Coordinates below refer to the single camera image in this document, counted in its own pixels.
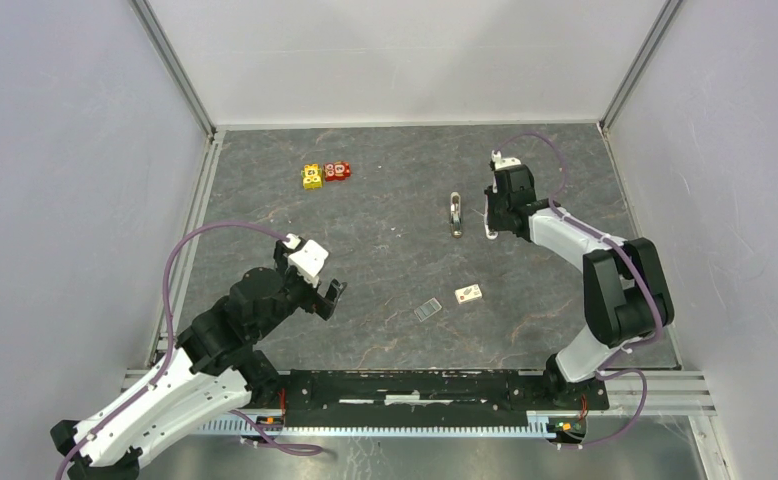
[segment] marble-patterned surface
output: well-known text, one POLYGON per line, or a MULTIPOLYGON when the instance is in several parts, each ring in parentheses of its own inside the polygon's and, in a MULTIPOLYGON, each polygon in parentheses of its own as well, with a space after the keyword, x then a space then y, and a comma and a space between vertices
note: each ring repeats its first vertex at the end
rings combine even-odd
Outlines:
MULTIPOLYGON (((559 200, 607 232, 633 231, 612 164, 594 125, 535 125, 569 161, 559 200)), ((206 223, 238 219, 296 233, 331 256, 323 278, 348 282, 329 322, 298 312, 258 348, 278 369, 542 368, 585 324, 581 276, 550 251, 483 234, 489 152, 519 125, 228 132, 206 223), (305 191, 305 164, 351 164, 352 176, 305 191), (463 196, 465 235, 451 237, 449 195, 463 196), (483 299, 458 305, 454 290, 478 283, 483 299), (435 297, 442 311, 419 322, 435 297)), ((530 166, 540 197, 559 183, 537 140, 504 149, 530 166)), ((181 323, 209 308, 241 274, 271 266, 273 240, 240 229, 201 238, 181 323)), ((672 346, 623 364, 676 365, 672 346)))

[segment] red toy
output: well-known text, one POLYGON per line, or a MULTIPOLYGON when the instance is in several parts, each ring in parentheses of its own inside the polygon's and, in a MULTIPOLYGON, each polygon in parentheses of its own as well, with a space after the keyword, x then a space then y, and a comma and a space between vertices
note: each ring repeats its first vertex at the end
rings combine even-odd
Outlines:
POLYGON ((348 162, 336 162, 324 164, 324 180, 344 180, 351 176, 351 166, 348 162))

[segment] yellow toy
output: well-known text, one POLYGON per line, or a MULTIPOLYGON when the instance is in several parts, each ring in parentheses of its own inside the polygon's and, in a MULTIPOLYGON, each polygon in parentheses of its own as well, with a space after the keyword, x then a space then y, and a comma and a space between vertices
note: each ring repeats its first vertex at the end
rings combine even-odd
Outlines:
POLYGON ((304 178, 304 188, 306 190, 321 188, 323 185, 321 181, 321 170, 319 170, 317 163, 304 165, 301 176, 304 178))

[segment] gray stone surface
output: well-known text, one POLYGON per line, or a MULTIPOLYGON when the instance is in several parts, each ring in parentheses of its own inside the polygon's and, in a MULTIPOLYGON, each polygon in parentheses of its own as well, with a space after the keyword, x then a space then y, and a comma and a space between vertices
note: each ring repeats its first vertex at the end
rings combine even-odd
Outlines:
MULTIPOLYGON (((622 192, 593 125, 535 125, 569 161, 560 200, 613 234, 632 237, 622 192)), ((550 251, 483 234, 489 152, 519 125, 228 132, 206 223, 238 219, 325 246, 323 279, 348 282, 336 315, 298 312, 259 349, 279 369, 542 368, 585 324, 579 272, 550 251), (351 164, 352 176, 305 191, 305 164, 351 164), (463 196, 465 235, 451 237, 449 195, 463 196), (458 305, 454 290, 480 284, 483 299, 458 305), (419 322, 435 297, 442 311, 419 322)), ((504 148, 530 166, 540 196, 559 183, 556 160, 534 139, 504 148)), ((247 270, 272 265, 273 240, 239 229, 199 243, 181 323, 209 308, 247 270)), ((672 367, 671 344, 623 364, 672 367)))

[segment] glossy gray floor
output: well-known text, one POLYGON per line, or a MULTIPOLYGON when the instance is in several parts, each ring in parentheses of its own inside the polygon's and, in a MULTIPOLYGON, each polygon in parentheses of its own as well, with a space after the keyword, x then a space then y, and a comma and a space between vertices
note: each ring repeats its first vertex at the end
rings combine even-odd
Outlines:
MULTIPOLYGON (((589 421, 599 436, 621 420, 589 421)), ((578 452, 533 439, 289 438, 330 452, 291 457, 230 437, 187 437, 142 470, 141 480, 596 479, 706 478, 684 417, 645 418, 627 435, 578 452)))
MULTIPOLYGON (((633 237, 613 166, 594 125, 535 125, 569 161, 558 200, 590 224, 633 237)), ((285 369, 542 368, 585 324, 578 271, 512 235, 483 235, 490 150, 519 125, 227 132, 206 223, 237 219, 314 239, 330 252, 323 278, 348 282, 336 315, 303 312, 259 344, 285 369), (352 176, 305 191, 305 164, 351 164, 352 176), (449 195, 463 196, 465 235, 451 237, 449 195), (454 290, 480 284, 483 299, 458 305, 454 290), (435 297, 442 311, 419 322, 435 297)), ((537 192, 559 184, 541 142, 504 149, 530 166, 537 192)), ((272 265, 273 241, 242 230, 199 243, 181 323, 209 308, 252 267, 272 265)), ((673 367, 671 344, 623 364, 673 367)))

